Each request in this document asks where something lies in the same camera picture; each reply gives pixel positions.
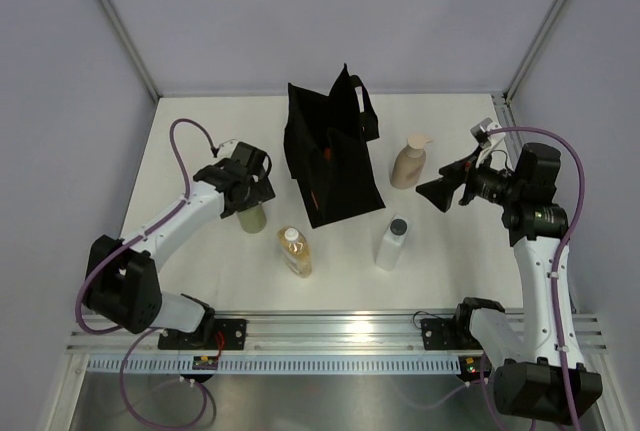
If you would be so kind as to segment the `black canvas bag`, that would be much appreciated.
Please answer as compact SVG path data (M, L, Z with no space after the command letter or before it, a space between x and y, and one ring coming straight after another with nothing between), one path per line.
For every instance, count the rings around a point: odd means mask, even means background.
M380 137L366 86L343 68L328 94L288 85L283 147L312 228L385 207L368 143ZM323 152L331 149L331 159Z

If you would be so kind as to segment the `beige pump bottle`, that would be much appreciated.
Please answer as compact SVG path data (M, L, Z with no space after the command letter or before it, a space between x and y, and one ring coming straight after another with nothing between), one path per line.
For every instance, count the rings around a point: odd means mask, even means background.
M396 189L414 187L426 162L426 146L432 139L423 134L411 134L406 145L398 153L390 176L390 183Z

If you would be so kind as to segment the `white bottle grey cap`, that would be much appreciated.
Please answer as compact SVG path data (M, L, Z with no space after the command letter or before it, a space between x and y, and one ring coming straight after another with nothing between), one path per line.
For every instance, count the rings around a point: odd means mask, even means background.
M395 214L382 235L376 256L377 267L392 271L396 266L406 237L410 230L410 220L400 214Z

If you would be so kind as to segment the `green bottle white cap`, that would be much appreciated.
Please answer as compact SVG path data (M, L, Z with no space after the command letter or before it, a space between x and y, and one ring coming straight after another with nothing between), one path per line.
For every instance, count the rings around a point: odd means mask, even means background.
M239 211L237 217L241 229L248 234L257 234L266 227L267 217L262 204Z

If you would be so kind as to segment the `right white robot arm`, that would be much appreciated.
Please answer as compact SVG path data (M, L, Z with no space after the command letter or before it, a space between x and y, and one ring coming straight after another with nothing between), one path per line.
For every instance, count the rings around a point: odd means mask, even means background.
M493 401L504 415L577 426L600 398L599 374L590 372L571 319L566 280L564 209L554 203L560 171L558 153L524 153L514 170L496 170L469 156L441 168L440 178L416 191L442 212L464 190L502 207L502 222L519 269L524 331L517 335L502 305L467 297L450 318L424 318L423 342L477 347L494 368Z

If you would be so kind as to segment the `amber clear bottle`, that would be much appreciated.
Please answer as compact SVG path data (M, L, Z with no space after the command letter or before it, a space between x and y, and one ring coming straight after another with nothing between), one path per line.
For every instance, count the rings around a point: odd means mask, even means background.
M298 277L307 278L312 272L311 249L305 236L295 227L281 228L277 237L287 267Z

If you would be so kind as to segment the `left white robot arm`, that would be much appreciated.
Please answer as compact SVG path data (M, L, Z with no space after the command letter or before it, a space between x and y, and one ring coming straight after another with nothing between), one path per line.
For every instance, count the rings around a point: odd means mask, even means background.
M202 226L250 211L275 197L271 157L248 143L231 140L217 161L184 178L185 190L165 211L120 238L103 235L89 252L84 283L76 299L76 321L89 309L132 334L167 329L180 332L191 348L208 347L215 336L214 310L185 294L164 292L159 272Z

